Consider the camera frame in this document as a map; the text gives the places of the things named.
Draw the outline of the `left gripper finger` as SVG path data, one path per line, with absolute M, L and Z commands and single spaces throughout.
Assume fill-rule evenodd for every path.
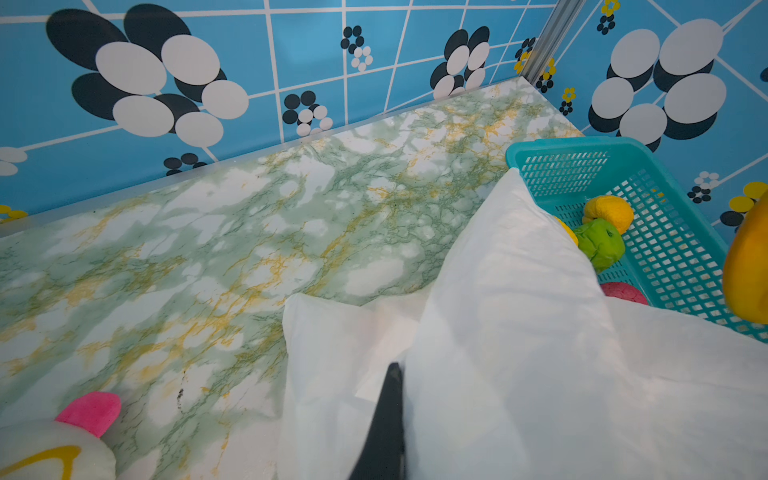
M 405 468 L 403 371 L 393 362 L 387 368 L 366 440 L 349 479 L 403 480 Z

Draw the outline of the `white translucent plastic bag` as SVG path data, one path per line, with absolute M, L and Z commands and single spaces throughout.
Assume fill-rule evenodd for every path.
M 278 474 L 348 479 L 388 366 L 408 479 L 763 479 L 767 348 L 607 297 L 508 171 L 436 281 L 362 306 L 285 305 Z

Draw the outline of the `pink red fruit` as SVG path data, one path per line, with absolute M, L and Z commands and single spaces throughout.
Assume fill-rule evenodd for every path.
M 600 285 L 607 297 L 648 305 L 646 296 L 638 288 L 624 282 L 608 282 Z

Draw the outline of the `yellow lemon fruit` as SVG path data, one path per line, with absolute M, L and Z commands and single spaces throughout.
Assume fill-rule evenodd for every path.
M 578 247 L 579 246 L 579 238 L 575 234 L 575 232 L 565 222 L 563 222 L 559 218 L 555 217 L 555 219 L 559 222 L 561 227 L 565 230 L 565 232 L 568 234 L 568 236 L 571 238 L 571 240 L 574 242 L 574 244 Z

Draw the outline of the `green fruit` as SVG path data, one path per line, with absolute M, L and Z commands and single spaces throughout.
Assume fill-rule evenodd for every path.
M 625 254 L 626 247 L 617 228 L 604 219 L 595 219 L 574 230 L 578 248 L 596 273 L 612 267 Z

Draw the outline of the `yellow orange round fruit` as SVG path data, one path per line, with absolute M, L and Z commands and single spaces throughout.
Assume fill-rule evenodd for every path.
M 634 220 L 634 211 L 621 197 L 604 195 L 589 200 L 583 210 L 582 223 L 602 219 L 613 225 L 620 234 L 625 234 Z

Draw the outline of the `yellow mango fruit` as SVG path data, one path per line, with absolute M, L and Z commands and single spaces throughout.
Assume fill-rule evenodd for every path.
M 723 288 L 726 304 L 736 316 L 767 323 L 767 193 L 746 215 L 731 244 Z

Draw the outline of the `pink panda plush toy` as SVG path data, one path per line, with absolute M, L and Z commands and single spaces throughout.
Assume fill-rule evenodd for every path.
M 116 458 L 102 436 L 118 419 L 120 397 L 91 392 L 52 420 L 1 429 L 3 479 L 114 479 Z

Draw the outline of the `teal plastic basket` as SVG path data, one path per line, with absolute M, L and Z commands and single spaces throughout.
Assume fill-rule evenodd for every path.
M 767 340 L 766 326 L 727 307 L 725 242 L 646 146 L 623 137 L 535 140 L 510 146 L 506 162 L 519 169 L 535 203 L 572 229 L 595 197 L 615 195 L 630 204 L 626 253 L 599 274 L 600 282 L 628 283 L 654 307 Z

